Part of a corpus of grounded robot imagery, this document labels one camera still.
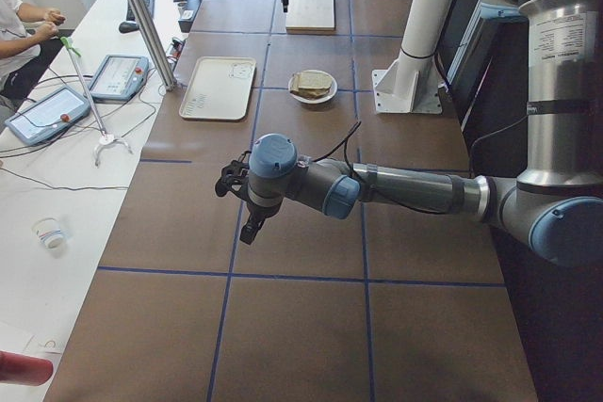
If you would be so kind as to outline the bread slice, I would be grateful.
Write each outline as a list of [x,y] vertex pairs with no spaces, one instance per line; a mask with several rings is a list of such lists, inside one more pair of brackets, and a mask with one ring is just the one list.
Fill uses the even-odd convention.
[[324,90],[324,91],[313,91],[313,90],[312,91],[310,91],[310,90],[295,91],[295,90],[292,89],[292,81],[291,81],[290,91],[293,94],[299,95],[299,96],[304,97],[306,99],[317,99],[317,98],[320,98],[320,97],[323,97],[323,96],[327,95],[329,93],[329,91],[330,91],[330,89],[328,91],[326,91],[326,90]]
[[293,76],[292,89],[295,91],[328,91],[332,85],[330,75],[323,72],[303,71]]

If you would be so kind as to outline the bamboo cutting board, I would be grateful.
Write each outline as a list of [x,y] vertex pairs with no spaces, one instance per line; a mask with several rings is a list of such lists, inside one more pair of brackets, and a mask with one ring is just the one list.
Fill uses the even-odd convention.
[[334,33],[334,0],[289,0],[285,30],[293,34]]

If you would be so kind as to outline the cream bear tray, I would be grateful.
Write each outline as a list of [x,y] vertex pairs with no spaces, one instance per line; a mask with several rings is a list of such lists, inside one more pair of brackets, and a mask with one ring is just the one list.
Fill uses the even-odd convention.
[[184,120],[242,120],[248,110],[255,68],[256,60],[252,57],[200,57],[179,116]]

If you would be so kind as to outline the black computer mouse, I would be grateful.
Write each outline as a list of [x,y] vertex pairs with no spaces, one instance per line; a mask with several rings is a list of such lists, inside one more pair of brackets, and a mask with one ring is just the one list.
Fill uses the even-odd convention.
[[119,24],[118,30],[122,34],[128,34],[139,30],[139,25],[133,21],[123,21]]

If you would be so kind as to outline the reacher grabber stick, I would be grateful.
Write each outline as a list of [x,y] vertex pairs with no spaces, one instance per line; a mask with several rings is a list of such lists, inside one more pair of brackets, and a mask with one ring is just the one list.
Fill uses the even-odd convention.
[[93,114],[93,117],[95,118],[99,131],[100,131],[100,137],[98,140],[98,144],[95,146],[95,148],[93,150],[94,165],[96,167],[100,166],[101,152],[103,149],[110,148],[117,144],[122,144],[125,147],[125,149],[130,154],[132,154],[133,150],[132,150],[131,146],[128,144],[128,142],[123,137],[116,136],[107,131],[103,118],[101,117],[101,115],[98,111],[98,108],[96,106],[96,103],[94,102],[94,99],[91,95],[89,83],[85,80],[84,74],[82,73],[82,70],[78,63],[78,58],[80,57],[80,54],[73,47],[73,41],[70,38],[66,38],[66,37],[61,37],[59,40],[61,41],[62,45],[64,46],[64,48],[66,49],[66,51],[70,57],[70,60],[73,64],[76,75],[78,77],[78,80],[80,81],[80,84],[84,91],[83,95],[86,97],[86,99],[89,102],[91,113]]

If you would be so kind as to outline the far teach pendant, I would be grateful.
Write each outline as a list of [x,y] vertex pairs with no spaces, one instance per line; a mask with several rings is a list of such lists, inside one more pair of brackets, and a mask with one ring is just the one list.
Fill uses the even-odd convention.
[[149,70],[145,56],[107,55],[89,83],[90,94],[98,103],[127,103],[140,91]]

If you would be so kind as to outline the teach pendant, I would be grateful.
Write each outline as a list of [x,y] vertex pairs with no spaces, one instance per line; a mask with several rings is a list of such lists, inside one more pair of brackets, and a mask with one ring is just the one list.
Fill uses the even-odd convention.
[[5,125],[24,145],[33,146],[68,129],[89,112],[88,99],[64,86],[15,113],[5,120]]
[[90,94],[98,103],[127,103],[140,91],[149,70],[145,56],[107,55],[89,83]]

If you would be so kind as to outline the paper cup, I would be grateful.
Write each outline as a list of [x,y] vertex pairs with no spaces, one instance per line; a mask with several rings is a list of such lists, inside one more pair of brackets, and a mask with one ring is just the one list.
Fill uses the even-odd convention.
[[41,218],[32,225],[32,231],[47,249],[56,249],[65,241],[60,224],[54,217]]

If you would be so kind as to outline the near teach pendant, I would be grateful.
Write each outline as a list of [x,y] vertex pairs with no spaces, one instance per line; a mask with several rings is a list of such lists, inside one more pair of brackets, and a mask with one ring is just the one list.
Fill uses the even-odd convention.
[[5,125],[24,145],[33,146],[68,129],[89,112],[88,99],[64,86],[15,113],[5,120]]

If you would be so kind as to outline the seated person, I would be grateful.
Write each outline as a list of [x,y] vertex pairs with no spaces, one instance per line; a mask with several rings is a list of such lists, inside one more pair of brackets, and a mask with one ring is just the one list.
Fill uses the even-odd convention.
[[62,48],[57,36],[65,21],[57,8],[1,0],[1,95],[16,106],[28,97]]

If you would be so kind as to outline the red cylinder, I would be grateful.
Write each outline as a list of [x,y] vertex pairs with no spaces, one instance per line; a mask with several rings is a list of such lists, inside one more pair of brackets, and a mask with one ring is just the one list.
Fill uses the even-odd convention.
[[0,380],[2,383],[41,386],[54,373],[49,360],[11,352],[1,352]]

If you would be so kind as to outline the white pedestal column base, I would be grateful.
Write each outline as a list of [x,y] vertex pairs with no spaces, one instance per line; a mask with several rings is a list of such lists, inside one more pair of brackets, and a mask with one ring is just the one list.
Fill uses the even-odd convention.
[[372,72],[380,114],[442,112],[434,56],[452,0],[412,0],[399,55],[386,70]]

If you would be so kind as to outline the aluminium frame post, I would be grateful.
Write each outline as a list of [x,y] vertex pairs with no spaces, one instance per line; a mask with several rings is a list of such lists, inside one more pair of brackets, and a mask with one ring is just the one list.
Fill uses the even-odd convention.
[[155,28],[151,13],[146,7],[144,0],[127,0],[135,15],[139,31],[155,64],[155,69],[160,75],[166,91],[172,91],[176,86],[176,80],[171,69],[170,62],[164,52],[161,40]]

